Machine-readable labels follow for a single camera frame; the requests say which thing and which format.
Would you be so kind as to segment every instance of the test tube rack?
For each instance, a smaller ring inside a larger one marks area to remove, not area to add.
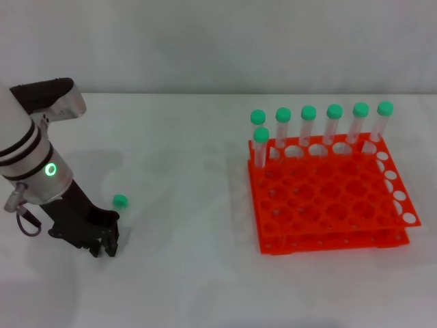
[[[396,247],[410,241],[405,228],[421,223],[389,150],[381,139],[361,133],[354,145],[346,135],[322,146],[312,136],[298,149],[298,137],[285,148],[267,143],[264,168],[248,160],[255,220],[262,254],[297,251]],[[319,154],[325,147],[326,156]]]

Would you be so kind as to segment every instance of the cable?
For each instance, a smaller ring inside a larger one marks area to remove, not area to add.
[[[27,211],[26,212],[26,214],[25,214],[25,216],[23,216],[23,218],[25,219],[25,220],[27,220],[27,221],[29,221],[32,225],[34,225],[35,227],[37,227],[38,228],[38,231],[37,232],[34,232],[33,234],[31,234],[31,233],[29,233],[29,232],[27,232],[25,229],[24,229],[24,227],[23,227],[23,225],[22,225],[22,223],[21,223],[21,219],[20,219],[20,215],[17,213],[16,214],[16,222],[18,223],[18,227],[20,228],[20,230],[21,230],[21,232],[23,233],[23,234],[25,234],[26,236],[28,236],[28,237],[35,237],[35,236],[37,236],[37,235],[39,235],[40,233],[41,233],[41,222],[39,222],[35,217],[33,217],[37,222],[39,222],[39,226],[38,226],[38,224],[34,224],[34,223],[32,223],[30,220],[28,220],[28,218],[26,217],[26,215],[29,213],[29,215],[31,215],[32,217],[33,217],[33,215],[29,212],[29,211]]]

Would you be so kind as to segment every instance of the white wall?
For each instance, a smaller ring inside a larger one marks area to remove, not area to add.
[[[0,78],[89,92],[436,92],[437,0],[0,0]]]

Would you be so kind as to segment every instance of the green cap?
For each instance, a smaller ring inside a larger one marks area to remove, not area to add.
[[[115,195],[112,199],[112,205],[116,209],[128,208],[129,201],[125,195]]]
[[[317,110],[314,106],[307,105],[302,108],[302,111],[300,112],[301,118],[303,118],[305,121],[312,121],[315,119],[315,115],[317,114]]]
[[[354,115],[358,118],[365,118],[369,114],[369,105],[365,102],[358,102],[354,106]]]
[[[268,141],[268,129],[264,127],[257,128],[253,133],[253,139],[255,142],[264,144]]]
[[[286,123],[292,118],[292,112],[287,107],[278,108],[276,111],[276,119],[280,123]]]
[[[338,104],[329,105],[326,114],[329,118],[338,120],[343,115],[343,108],[341,108],[341,106]]]
[[[252,111],[251,114],[251,122],[255,125],[261,125],[264,124],[266,121],[266,113],[262,111],[261,109],[256,109]]]
[[[381,116],[390,116],[393,114],[393,103],[383,101],[378,105],[378,114]]]

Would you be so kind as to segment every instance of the white table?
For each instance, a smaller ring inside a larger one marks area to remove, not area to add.
[[[93,258],[0,212],[0,326],[7,328],[435,327],[437,96],[85,94],[88,112],[49,136],[98,206],[130,200],[115,258]],[[395,103],[385,139],[422,221],[394,249],[262,256],[246,173],[249,114],[331,103],[345,133],[357,101]],[[0,200],[12,190],[0,182]]]

